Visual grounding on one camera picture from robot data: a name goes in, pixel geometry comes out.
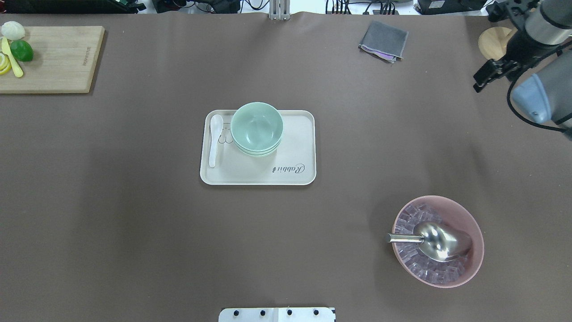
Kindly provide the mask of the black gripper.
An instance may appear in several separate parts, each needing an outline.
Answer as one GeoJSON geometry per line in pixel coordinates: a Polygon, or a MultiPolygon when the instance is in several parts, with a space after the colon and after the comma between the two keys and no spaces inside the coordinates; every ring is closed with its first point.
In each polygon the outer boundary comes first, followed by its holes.
{"type": "Polygon", "coordinates": [[[517,32],[499,60],[489,59],[473,75],[476,93],[491,82],[507,77],[510,81],[525,67],[535,67],[538,60],[564,42],[564,2],[562,0],[506,0],[486,7],[488,20],[511,20],[517,32]]]}

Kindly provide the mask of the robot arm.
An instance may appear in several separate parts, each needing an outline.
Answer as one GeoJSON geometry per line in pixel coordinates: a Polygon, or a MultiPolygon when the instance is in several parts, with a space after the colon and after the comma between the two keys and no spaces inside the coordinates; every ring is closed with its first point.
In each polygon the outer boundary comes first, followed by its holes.
{"type": "Polygon", "coordinates": [[[488,20],[510,20],[516,33],[506,52],[474,74],[476,92],[505,77],[509,109],[523,122],[571,138],[569,0],[506,0],[486,7],[488,20]]]}

